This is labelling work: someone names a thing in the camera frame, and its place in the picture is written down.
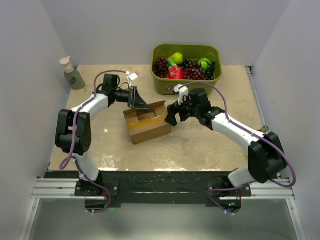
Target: green basket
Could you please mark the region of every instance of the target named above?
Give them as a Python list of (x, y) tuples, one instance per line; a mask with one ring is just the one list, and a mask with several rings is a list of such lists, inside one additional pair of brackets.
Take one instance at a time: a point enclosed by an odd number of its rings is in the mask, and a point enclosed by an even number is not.
[[(162, 95), (173, 95), (173, 88), (178, 84), (186, 84), (191, 82), (197, 82), (199, 80), (187, 80), (187, 79), (164, 79), (156, 76), (153, 71), (153, 67), (158, 61), (159, 57), (169, 58), (175, 53), (181, 53), (185, 58), (189, 58), (192, 61), (198, 61), (201, 58), (208, 58), (210, 61), (215, 61), (214, 80), (203, 80), (212, 85), (216, 85), (216, 82), (222, 76), (222, 66), (220, 62), (219, 52), (212, 46), (196, 45), (196, 44), (162, 44), (157, 46), (153, 50), (151, 74), (153, 76), (155, 90)], [(188, 86), (189, 90), (203, 88), (207, 94), (210, 94), (213, 89), (210, 86), (204, 84), (192, 84)]]

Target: green apple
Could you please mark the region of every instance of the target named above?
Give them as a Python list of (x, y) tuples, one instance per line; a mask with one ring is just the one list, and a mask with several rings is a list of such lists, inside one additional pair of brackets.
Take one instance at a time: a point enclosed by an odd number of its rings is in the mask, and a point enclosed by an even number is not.
[(211, 63), (210, 59), (208, 59), (206, 57), (201, 58), (198, 61), (198, 65), (200, 65), (204, 71), (207, 71), (210, 63)]
[(169, 57), (175, 64), (182, 64), (184, 62), (184, 56), (180, 52), (176, 52), (171, 57)]

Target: cardboard box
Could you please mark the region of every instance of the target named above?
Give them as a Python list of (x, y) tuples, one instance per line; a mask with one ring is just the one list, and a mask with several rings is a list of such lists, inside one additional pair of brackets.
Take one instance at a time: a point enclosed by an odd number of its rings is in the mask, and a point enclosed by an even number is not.
[(165, 122), (166, 101), (149, 104), (150, 109), (129, 109), (123, 112), (132, 143), (139, 144), (171, 133), (172, 126)]

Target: wooden table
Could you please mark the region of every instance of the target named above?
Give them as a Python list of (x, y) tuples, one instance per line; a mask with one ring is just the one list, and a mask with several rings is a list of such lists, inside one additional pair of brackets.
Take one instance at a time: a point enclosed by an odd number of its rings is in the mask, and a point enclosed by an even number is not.
[[(81, 90), (71, 90), (66, 109), (87, 100), (93, 92), (95, 76), (106, 70), (136, 72), (139, 78), (133, 85), (138, 86), (140, 95), (147, 103), (166, 100), (166, 105), (169, 105), (178, 99), (177, 96), (156, 92), (150, 65), (80, 65), (78, 70), (86, 86)], [(125, 74), (119, 73), (119, 76), (122, 83), (127, 81)], [(102, 81), (103, 76), (98, 79), (98, 84)], [(216, 87), (224, 94), (228, 113), (233, 118), (253, 129), (261, 127), (244, 66), (223, 66), (223, 76)], [(209, 100), (212, 106), (224, 108), (216, 92), (209, 95)], [(127, 109), (125, 103), (116, 102), (91, 123), (90, 151), (102, 171), (232, 171), (248, 163), (245, 150), (222, 134), (200, 125), (195, 118), (178, 121), (178, 125), (166, 136), (133, 145), (123, 115)], [(49, 171), (58, 171), (66, 156), (55, 147)], [(76, 171), (76, 166), (71, 161), (65, 170)]]

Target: black mounting bar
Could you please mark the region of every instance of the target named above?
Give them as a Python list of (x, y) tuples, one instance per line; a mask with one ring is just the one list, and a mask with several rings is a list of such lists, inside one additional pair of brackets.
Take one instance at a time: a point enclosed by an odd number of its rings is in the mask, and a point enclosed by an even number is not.
[[(230, 188), (227, 176), (230, 172), (212, 171), (102, 171), (96, 182), (105, 186), (111, 193), (110, 207), (120, 208), (122, 204), (197, 204), (216, 207), (209, 199), (211, 188)], [(49, 179), (78, 179), (78, 172), (51, 171), (45, 174)], [(212, 192), (210, 196), (226, 209), (241, 208), (241, 201), (220, 200), (220, 197), (250, 197), (251, 190), (243, 187), (236, 191)], [(76, 197), (103, 196), (99, 188), (87, 181), (76, 183)], [(88, 210), (99, 209), (105, 200), (86, 200)]]

